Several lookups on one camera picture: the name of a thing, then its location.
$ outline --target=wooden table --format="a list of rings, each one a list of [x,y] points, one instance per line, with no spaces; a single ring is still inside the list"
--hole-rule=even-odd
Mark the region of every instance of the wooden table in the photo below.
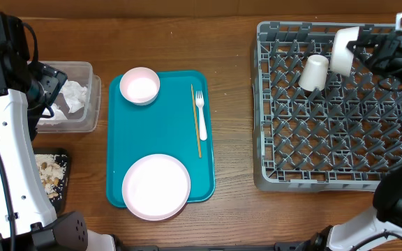
[[[94,132],[39,135],[33,143],[63,147],[73,157],[66,211],[82,212],[90,229],[116,234],[127,245],[164,247],[301,241],[370,206],[370,192],[260,192],[254,186],[249,54],[257,24],[267,20],[391,23],[394,15],[28,20],[40,60],[88,61],[102,79]],[[108,86],[137,66],[199,70],[209,83],[216,191],[165,222],[139,220],[105,196]],[[402,243],[379,250],[402,250]]]

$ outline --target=brown wall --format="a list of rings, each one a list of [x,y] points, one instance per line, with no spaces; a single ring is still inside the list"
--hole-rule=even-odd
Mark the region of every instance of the brown wall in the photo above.
[[[401,0],[0,0],[19,17],[211,17],[227,15],[381,14]]]

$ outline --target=fork handle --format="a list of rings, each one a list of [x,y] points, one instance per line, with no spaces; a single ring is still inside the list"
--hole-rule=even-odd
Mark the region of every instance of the fork handle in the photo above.
[[[207,139],[206,122],[204,121],[203,107],[198,107],[198,113],[200,115],[200,139],[202,141]]]

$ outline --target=crumpled paper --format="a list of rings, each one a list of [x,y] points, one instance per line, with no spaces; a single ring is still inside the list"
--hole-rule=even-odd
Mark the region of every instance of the crumpled paper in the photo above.
[[[52,104],[51,108],[52,108],[52,111],[54,111],[54,116],[53,116],[52,118],[50,118],[50,119],[41,119],[41,120],[38,122],[39,125],[44,125],[44,124],[54,125],[54,124],[57,124],[57,123],[48,123],[48,122],[45,122],[45,121],[57,121],[57,120],[62,121],[62,120],[68,120],[68,119],[66,118],[66,116],[64,115],[64,113],[60,110],[60,108],[58,107],[58,105]],[[43,115],[50,115],[49,110],[48,110],[48,109],[45,109],[45,111],[43,112]]]
[[[87,87],[82,87],[76,81],[66,80],[60,93],[63,94],[64,100],[69,107],[69,113],[74,113],[84,107],[84,102],[87,99],[87,92]]]

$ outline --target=black container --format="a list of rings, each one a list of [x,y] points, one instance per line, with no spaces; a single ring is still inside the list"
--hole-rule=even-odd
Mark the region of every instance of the black container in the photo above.
[[[50,202],[55,208],[57,215],[60,215],[64,211],[64,206],[66,203],[66,194],[68,192],[68,179],[70,174],[70,156],[65,149],[61,148],[38,148],[34,149],[33,152],[35,154],[53,154],[58,155],[55,159],[55,162],[59,164],[61,167],[66,166],[66,170],[64,172],[64,177],[59,182],[59,187],[62,188],[57,190],[59,194],[58,197],[50,199]]]

